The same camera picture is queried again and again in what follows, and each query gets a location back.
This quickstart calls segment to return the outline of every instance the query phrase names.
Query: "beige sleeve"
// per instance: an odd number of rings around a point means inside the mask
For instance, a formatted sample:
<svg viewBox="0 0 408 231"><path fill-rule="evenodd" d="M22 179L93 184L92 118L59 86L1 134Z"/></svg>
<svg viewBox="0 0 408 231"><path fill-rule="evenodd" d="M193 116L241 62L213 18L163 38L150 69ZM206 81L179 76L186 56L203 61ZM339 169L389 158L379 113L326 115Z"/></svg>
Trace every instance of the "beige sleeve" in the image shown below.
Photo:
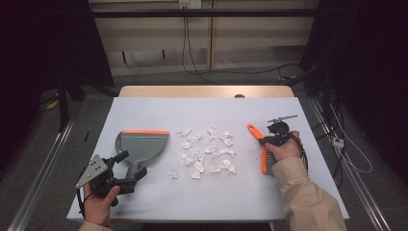
<svg viewBox="0 0 408 231"><path fill-rule="evenodd" d="M346 230L336 198L309 180L299 158L275 164L273 174L282 194L283 212L291 230Z"/></svg>
<svg viewBox="0 0 408 231"><path fill-rule="evenodd" d="M113 229L84 221L79 231L113 231Z"/></svg>

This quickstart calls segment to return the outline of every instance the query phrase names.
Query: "floor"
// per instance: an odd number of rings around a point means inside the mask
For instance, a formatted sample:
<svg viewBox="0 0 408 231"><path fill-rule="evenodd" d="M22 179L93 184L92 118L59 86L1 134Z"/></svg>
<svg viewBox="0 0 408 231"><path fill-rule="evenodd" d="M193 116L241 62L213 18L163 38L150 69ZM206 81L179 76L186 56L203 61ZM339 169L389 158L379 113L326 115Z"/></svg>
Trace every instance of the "floor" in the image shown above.
<svg viewBox="0 0 408 231"><path fill-rule="evenodd" d="M222 50L217 51L218 62L215 69L233 68L239 72L253 72L269 70L274 66L287 63L298 63L302 47L285 49L266 48L249 50ZM107 54L110 62L116 89L124 85L171 85L171 84L208 84L195 75L187 74L181 65L182 52L166 51L166 59L163 60L162 51L151 52L125 52L127 63L122 61L120 52ZM194 63L197 69L204 70L205 51L193 51ZM189 56L185 56L186 69L193 70ZM278 83L279 76L292 76L299 73L295 66L282 68L281 71L269 71L262 75L245 75L238 73L212 73L205 75L206 78L218 80L222 83L241 85L273 85ZM77 174L89 160L89 157L98 141L98 134L103 128L106 116L112 104L112 98L103 95L93 89L85 88L87 98L84 102L69 101L71 116L75 117L70 130L70 135L64 140L64 147L59 150L57 158L51 162L52 168L47 171L43 168L50 154L55 148L54 141L58 139L59 111L58 107L53 110L45 110L46 105L41 105L38 115L33 122L21 149L10 166L3 170L3 179L0 181L0 229L6 230L16 221L17 215L23 218L23 222L17 222L13 229L18 230L77 230L79 222L66 219L66 213L74 198L73 186L77 181ZM54 93L50 90L43 94L47 98ZM319 125L319 115L314 103L320 101L319 97L306 97L301 85L293 88L293 93L299 101L308 117L312 127ZM339 188L341 196L350 214L346 226L348 230L406 230L408 227L408 187L381 159L374 145L365 137L358 122L353 119L352 112L342 107L344 112L345 130L350 139L356 143L370 160L373 171L371 173L354 174L354 170L347 171L350 165L343 165L343 170L336 175L335 182L340 183L341 173L343 182ZM323 127L316 126L316 137L324 133ZM337 157L326 137L317 139L318 145L329 169L333 172ZM352 163L361 169L368 169L367 160L346 141L347 154ZM33 185L39 173L46 172L42 183ZM364 189L358 189L350 180L360 177ZM38 199L32 201L34 207L27 209L21 207L28 194L38 195ZM375 222L369 213L375 214L363 204L363 200L374 202L379 208L385 222L375 226ZM140 224L114 222L115 230L140 230ZM276 221L275 230L289 230L285 221Z"/></svg>

